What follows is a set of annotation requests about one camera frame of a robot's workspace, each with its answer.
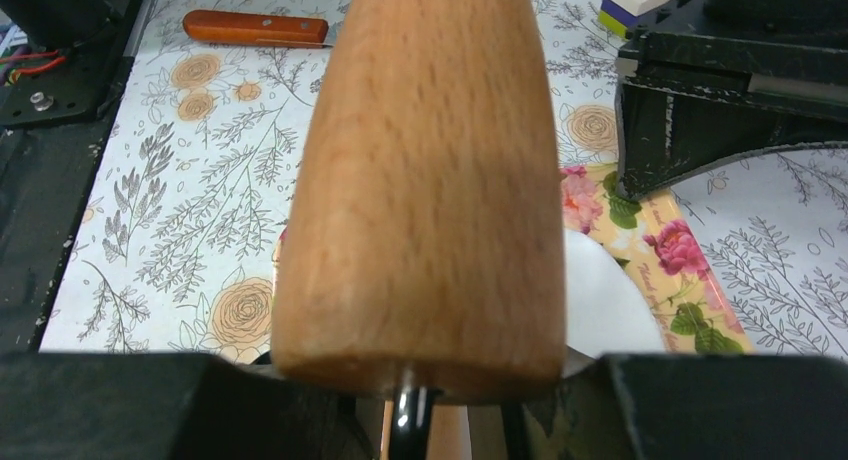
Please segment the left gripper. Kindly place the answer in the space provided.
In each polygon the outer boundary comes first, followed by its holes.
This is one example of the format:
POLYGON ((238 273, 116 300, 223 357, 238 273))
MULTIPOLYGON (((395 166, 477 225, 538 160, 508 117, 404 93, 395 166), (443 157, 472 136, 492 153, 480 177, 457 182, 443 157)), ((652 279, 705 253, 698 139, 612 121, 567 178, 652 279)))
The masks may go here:
POLYGON ((669 0, 616 59, 616 192, 847 146, 847 0, 669 0))

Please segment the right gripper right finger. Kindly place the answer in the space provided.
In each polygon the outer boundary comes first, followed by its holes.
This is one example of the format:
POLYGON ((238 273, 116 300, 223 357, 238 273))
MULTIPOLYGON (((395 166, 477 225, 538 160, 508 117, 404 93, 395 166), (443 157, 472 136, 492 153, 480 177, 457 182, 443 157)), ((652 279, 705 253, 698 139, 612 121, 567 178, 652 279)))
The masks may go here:
POLYGON ((616 354, 523 408, 527 459, 843 459, 847 366, 822 356, 616 354))

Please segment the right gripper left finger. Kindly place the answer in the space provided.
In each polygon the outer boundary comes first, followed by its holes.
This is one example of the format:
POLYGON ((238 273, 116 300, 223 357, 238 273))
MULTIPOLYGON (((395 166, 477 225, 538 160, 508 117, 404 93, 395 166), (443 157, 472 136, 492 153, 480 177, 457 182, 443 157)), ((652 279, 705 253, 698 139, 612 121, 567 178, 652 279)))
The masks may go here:
POLYGON ((367 459, 348 402, 209 354, 1 359, 5 459, 367 459))

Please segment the floral cutting board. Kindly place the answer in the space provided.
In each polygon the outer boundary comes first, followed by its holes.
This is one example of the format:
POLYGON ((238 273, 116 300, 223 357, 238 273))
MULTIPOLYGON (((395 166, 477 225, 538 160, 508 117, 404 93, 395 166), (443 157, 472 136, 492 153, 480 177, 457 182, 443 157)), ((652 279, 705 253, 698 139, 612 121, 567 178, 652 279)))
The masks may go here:
POLYGON ((612 175, 302 175, 273 256, 274 360, 514 369, 566 358, 566 229, 598 242, 634 281, 666 351, 745 351, 670 197, 625 201, 612 175))

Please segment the wooden double-ended roller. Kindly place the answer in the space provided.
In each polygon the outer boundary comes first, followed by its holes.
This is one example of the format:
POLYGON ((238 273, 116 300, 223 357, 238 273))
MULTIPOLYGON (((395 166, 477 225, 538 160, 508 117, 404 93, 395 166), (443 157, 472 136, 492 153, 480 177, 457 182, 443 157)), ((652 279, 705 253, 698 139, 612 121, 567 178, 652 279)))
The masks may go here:
POLYGON ((353 0, 276 266, 274 366, 391 398, 392 459, 426 457, 435 403, 550 390, 558 175, 531 0, 353 0))

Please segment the metal scraper red handle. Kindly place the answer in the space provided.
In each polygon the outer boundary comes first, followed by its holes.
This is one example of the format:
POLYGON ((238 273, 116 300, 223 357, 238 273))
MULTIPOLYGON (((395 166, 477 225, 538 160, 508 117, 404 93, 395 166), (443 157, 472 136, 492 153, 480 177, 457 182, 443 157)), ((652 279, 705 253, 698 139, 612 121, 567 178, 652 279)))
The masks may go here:
POLYGON ((210 44, 306 49, 334 45, 323 19, 193 10, 182 25, 189 38, 210 44))

